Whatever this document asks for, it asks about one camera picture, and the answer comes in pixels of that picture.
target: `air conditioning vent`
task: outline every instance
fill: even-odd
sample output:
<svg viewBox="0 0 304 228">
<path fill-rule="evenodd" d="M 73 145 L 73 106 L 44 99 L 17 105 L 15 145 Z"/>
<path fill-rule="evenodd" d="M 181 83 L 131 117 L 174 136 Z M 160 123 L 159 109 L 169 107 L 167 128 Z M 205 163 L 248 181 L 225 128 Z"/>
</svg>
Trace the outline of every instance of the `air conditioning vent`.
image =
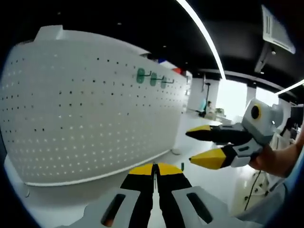
<svg viewBox="0 0 304 228">
<path fill-rule="evenodd" d="M 280 46 L 291 53 L 295 53 L 295 46 L 290 41 L 285 27 L 262 6 L 263 11 L 263 40 Z"/>
</svg>

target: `pegboard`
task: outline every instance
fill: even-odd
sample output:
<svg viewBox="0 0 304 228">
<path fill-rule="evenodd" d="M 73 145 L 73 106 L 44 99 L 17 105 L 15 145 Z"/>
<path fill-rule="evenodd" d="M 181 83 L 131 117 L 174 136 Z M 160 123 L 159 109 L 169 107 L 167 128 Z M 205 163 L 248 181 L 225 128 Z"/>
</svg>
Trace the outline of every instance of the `pegboard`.
<svg viewBox="0 0 304 228">
<path fill-rule="evenodd" d="M 165 76 L 161 88 L 143 68 Z M 12 49 L 0 85 L 0 127 L 28 185 L 56 186 L 108 176 L 174 145 L 186 78 L 105 43 L 34 41 Z"/>
</svg>

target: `window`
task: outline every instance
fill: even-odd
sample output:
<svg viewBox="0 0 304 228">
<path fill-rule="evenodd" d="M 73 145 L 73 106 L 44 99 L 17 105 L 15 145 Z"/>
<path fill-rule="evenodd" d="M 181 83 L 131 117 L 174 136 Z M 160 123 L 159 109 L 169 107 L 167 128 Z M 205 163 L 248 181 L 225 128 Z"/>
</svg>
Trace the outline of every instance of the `window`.
<svg viewBox="0 0 304 228">
<path fill-rule="evenodd" d="M 264 102 L 265 104 L 272 106 L 273 104 L 279 104 L 279 97 L 273 92 L 257 87 L 256 88 L 256 99 Z"/>
<path fill-rule="evenodd" d="M 246 108 L 247 85 L 231 80 L 221 80 L 218 87 L 217 108 L 224 109 L 227 119 L 243 116 Z"/>
</svg>

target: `ceiling light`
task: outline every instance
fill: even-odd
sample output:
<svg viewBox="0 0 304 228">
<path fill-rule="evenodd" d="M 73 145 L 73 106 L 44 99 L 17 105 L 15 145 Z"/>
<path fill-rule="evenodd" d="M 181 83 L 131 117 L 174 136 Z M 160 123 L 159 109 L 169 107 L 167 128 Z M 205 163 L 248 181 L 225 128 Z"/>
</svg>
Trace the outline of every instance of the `ceiling light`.
<svg viewBox="0 0 304 228">
<path fill-rule="evenodd" d="M 220 75 L 222 76 L 222 79 L 226 79 L 224 68 L 223 68 L 223 65 L 219 58 L 219 54 L 218 54 L 218 52 L 214 46 L 214 43 L 213 43 L 208 31 L 206 30 L 203 22 L 200 20 L 200 18 L 198 17 L 198 15 L 194 11 L 194 9 L 188 4 L 188 2 L 186 0 L 176 0 L 176 1 L 186 10 L 186 12 L 192 18 L 194 23 L 197 25 L 197 27 L 199 27 L 201 33 L 203 34 L 204 38 L 206 39 L 206 41 L 209 45 L 209 48 L 211 49 L 211 52 L 215 58 L 215 61 L 218 65 L 218 69 L 219 69 Z"/>
<path fill-rule="evenodd" d="M 289 90 L 291 90 L 291 89 L 294 89 L 294 88 L 296 88 L 296 87 L 298 87 L 298 86 L 300 86 L 300 85 L 302 85 L 302 84 L 304 84 L 304 79 L 303 79 L 302 81 L 299 81 L 298 83 L 296 83 L 296 84 L 294 84 L 294 85 L 292 85 L 292 86 L 286 88 L 286 89 L 283 89 L 283 90 L 281 90 L 281 91 L 275 93 L 275 95 L 280 95 L 280 94 L 282 94 L 282 93 L 285 93 L 285 92 L 287 92 L 287 91 L 289 91 Z"/>
</svg>

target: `wall hook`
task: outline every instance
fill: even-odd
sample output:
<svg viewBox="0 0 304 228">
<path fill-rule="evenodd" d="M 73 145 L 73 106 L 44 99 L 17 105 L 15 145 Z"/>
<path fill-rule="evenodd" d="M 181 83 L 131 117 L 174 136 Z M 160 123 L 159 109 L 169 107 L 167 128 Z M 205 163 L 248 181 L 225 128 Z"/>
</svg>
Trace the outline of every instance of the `wall hook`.
<svg viewBox="0 0 304 228">
<path fill-rule="evenodd" d="M 158 80 L 159 80 L 159 81 L 162 81 L 164 78 L 165 78 L 165 76 L 163 76 L 162 78 L 151 78 L 151 81 L 152 81 L 152 80 L 155 80 L 155 81 L 158 81 Z"/>
<path fill-rule="evenodd" d="M 151 86 L 155 86 L 156 85 L 156 81 L 162 81 L 164 78 L 165 78 L 165 76 L 163 76 L 162 78 L 157 78 L 157 74 L 153 73 L 151 75 L 150 85 Z"/>
<path fill-rule="evenodd" d="M 174 83 L 174 79 L 172 82 L 162 82 L 162 83 L 168 83 L 168 84 L 173 84 Z"/>
<path fill-rule="evenodd" d="M 151 74 L 152 74 L 152 71 L 150 70 L 150 73 L 148 75 L 140 75 L 140 76 L 142 76 L 142 77 L 148 77 L 148 76 L 151 76 Z"/>
<path fill-rule="evenodd" d="M 137 78 L 136 81 L 137 83 L 141 84 L 144 81 L 144 77 L 149 77 L 152 75 L 152 71 L 150 70 L 150 73 L 148 75 L 145 75 L 145 70 L 143 68 L 139 68 L 137 70 Z"/>
</svg>

